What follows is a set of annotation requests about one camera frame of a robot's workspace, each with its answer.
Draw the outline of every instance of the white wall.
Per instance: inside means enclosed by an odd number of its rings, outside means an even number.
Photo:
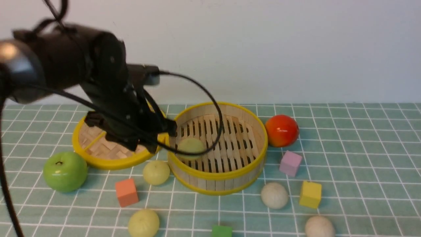
[[[0,38],[45,16],[42,0],[1,0]],[[114,32],[128,62],[192,76],[217,100],[421,101],[421,0],[70,0],[67,20]],[[149,91],[208,100],[177,78]]]

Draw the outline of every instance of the white ball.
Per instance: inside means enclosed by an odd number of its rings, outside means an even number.
[[[335,237],[335,228],[326,217],[316,215],[307,220],[307,237]]]
[[[263,203],[271,209],[281,209],[289,200],[288,192],[284,186],[275,182],[266,184],[263,187],[260,196]]]

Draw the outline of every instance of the toy block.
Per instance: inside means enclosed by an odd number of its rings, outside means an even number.
[[[213,226],[212,237],[232,237],[232,228],[228,226]]]
[[[127,207],[139,202],[136,185],[134,183],[134,179],[132,178],[116,182],[115,191],[121,207]]]
[[[317,209],[322,199],[322,185],[309,181],[303,181],[301,186],[299,204],[301,206]]]
[[[295,177],[302,159],[303,157],[300,155],[286,151],[281,159],[279,171],[284,172],[286,175]]]

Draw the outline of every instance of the yellow rim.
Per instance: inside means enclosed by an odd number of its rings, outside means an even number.
[[[201,103],[201,104],[198,104],[198,105],[191,106],[191,107],[187,108],[186,110],[182,111],[181,113],[179,113],[175,117],[174,120],[177,121],[177,119],[181,115],[183,115],[184,113],[189,112],[192,109],[195,109],[197,107],[204,106],[204,105],[211,105],[211,104],[213,104],[213,103],[212,102],[205,102],[205,103]],[[229,106],[233,106],[233,107],[237,107],[239,109],[242,109],[245,112],[249,113],[251,116],[253,116],[253,118],[256,119],[259,122],[261,128],[264,131],[264,147],[262,149],[262,152],[249,165],[247,165],[246,167],[243,167],[243,168],[241,168],[239,170],[230,171],[230,172],[226,172],[226,173],[209,173],[209,172],[203,172],[203,171],[195,170],[195,169],[193,169],[193,168],[185,165],[183,162],[181,162],[175,156],[175,154],[173,152],[170,152],[169,151],[168,152],[168,159],[171,159],[176,164],[176,166],[178,168],[180,168],[181,170],[185,171],[189,175],[192,175],[192,176],[195,176],[195,177],[198,177],[198,178],[209,179],[209,180],[224,180],[224,179],[236,178],[238,176],[244,175],[244,174],[250,172],[251,170],[253,170],[256,166],[259,165],[259,163],[261,162],[261,160],[263,160],[264,157],[265,157],[265,155],[266,155],[266,150],[267,150],[267,147],[268,147],[268,137],[267,137],[267,133],[266,133],[266,128],[265,128],[264,124],[262,123],[262,121],[253,112],[251,112],[250,110],[248,110],[248,109],[246,109],[246,108],[244,108],[242,106],[239,106],[239,105],[236,105],[236,104],[227,103],[227,102],[218,102],[218,104],[220,104],[220,105],[229,105]],[[170,140],[169,139],[166,139],[165,144],[167,146],[169,146],[170,145]]]
[[[204,194],[204,195],[209,195],[209,196],[223,196],[223,195],[228,195],[228,194],[234,194],[237,193],[243,189],[248,188],[250,185],[252,185],[257,178],[260,176],[260,174],[262,173],[263,169],[261,171],[259,171],[259,173],[256,175],[256,177],[252,180],[250,180],[248,183],[246,183],[243,186],[240,186],[238,188],[235,189],[231,189],[231,190],[225,190],[225,191],[209,191],[209,190],[205,190],[205,189],[199,189],[198,187],[195,187],[193,185],[190,185],[189,183],[186,183],[184,180],[182,180],[176,173],[173,172],[174,177],[177,178],[177,180],[184,186],[186,186],[188,189],[191,189],[195,192],[198,192],[200,194]]]
[[[79,123],[76,125],[75,130],[73,131],[73,135],[72,135],[72,143],[73,143],[73,149],[75,150],[76,153],[78,153],[80,156],[82,156],[86,163],[88,163],[88,165],[100,169],[100,170],[122,170],[122,169],[127,169],[127,168],[131,168],[133,166],[136,166],[140,163],[143,163],[147,160],[149,160],[150,158],[152,158],[155,154],[152,154],[150,152],[148,152],[147,150],[143,150],[142,152],[136,154],[134,152],[132,152],[133,156],[127,157],[125,159],[118,159],[118,160],[105,160],[105,159],[100,159],[97,157],[94,157],[88,153],[86,153],[86,150],[91,147],[96,141],[98,141],[99,139],[101,139],[101,137],[105,136],[105,132],[102,132],[96,139],[94,139],[86,148],[82,148],[80,146],[79,143],[79,131],[82,128],[84,122],[85,117],[83,117]],[[158,135],[158,141],[160,141],[161,143],[165,143],[166,141],[166,137],[167,134],[163,133],[163,134],[159,134]],[[157,150],[155,153],[159,152],[159,150],[161,149],[160,146],[158,146]]]

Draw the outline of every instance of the orange cube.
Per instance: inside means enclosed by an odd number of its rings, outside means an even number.
[[[121,207],[139,202],[134,179],[129,178],[115,183],[117,199]]]

